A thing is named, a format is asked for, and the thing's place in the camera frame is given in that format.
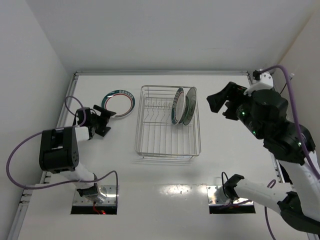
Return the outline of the blue patterned green plate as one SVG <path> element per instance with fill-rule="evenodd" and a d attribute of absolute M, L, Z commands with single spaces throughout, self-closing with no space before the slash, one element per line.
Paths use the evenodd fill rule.
<path fill-rule="evenodd" d="M 189 115 L 189 108 L 190 108 L 190 100 L 189 97 L 185 97 L 185 108 L 183 112 L 183 118 L 181 119 L 180 123 L 183 125 L 187 125 L 188 115 Z"/>

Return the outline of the white plate with dark rim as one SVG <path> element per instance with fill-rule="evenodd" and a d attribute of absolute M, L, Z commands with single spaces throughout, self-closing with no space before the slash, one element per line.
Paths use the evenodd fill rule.
<path fill-rule="evenodd" d="M 185 115 L 185 118 L 183 120 L 183 124 L 185 126 L 189 125 L 196 109 L 197 105 L 197 89 L 195 87 L 191 87 L 186 95 L 188 99 L 188 106 L 187 106 L 187 112 Z"/>

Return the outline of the green-rimmed white plate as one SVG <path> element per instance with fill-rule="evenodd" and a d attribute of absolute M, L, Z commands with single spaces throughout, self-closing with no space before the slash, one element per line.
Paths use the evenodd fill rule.
<path fill-rule="evenodd" d="M 179 87 L 175 93 L 172 109 L 171 109 L 171 123 L 173 125 L 179 124 L 184 116 L 186 109 L 186 94 L 183 87 Z"/>
<path fill-rule="evenodd" d="M 101 101 L 101 107 L 115 112 L 113 119 L 121 119 L 130 115 L 136 106 L 134 95 L 128 90 L 118 89 L 109 92 Z"/>

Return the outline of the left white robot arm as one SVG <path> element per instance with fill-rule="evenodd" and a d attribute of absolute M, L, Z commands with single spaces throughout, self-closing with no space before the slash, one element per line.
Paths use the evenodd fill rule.
<path fill-rule="evenodd" d="M 107 124 L 114 115 L 114 111 L 98 105 L 83 107 L 76 111 L 73 120 L 78 126 L 44 130 L 39 151 L 40 168 L 71 181 L 80 197 L 102 204 L 107 190 L 98 184 L 98 177 L 80 163 L 78 143 L 91 140 L 94 135 L 104 137 L 111 129 Z"/>

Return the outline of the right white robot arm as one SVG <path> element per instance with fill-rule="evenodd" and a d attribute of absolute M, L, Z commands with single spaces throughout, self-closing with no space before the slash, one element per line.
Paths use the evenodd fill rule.
<path fill-rule="evenodd" d="M 274 155 L 285 169 L 294 186 L 282 192 L 249 181 L 234 174 L 215 193 L 220 204 L 245 198 L 278 213 L 297 231 L 320 232 L 320 181 L 316 176 L 319 166 L 308 157 L 316 153 L 316 146 L 309 130 L 296 129 L 287 120 L 288 101 L 272 89 L 247 89 L 229 82 L 220 92 L 207 97 L 210 110 L 219 112 L 226 106 L 227 119 L 241 121 L 264 147 Z"/>

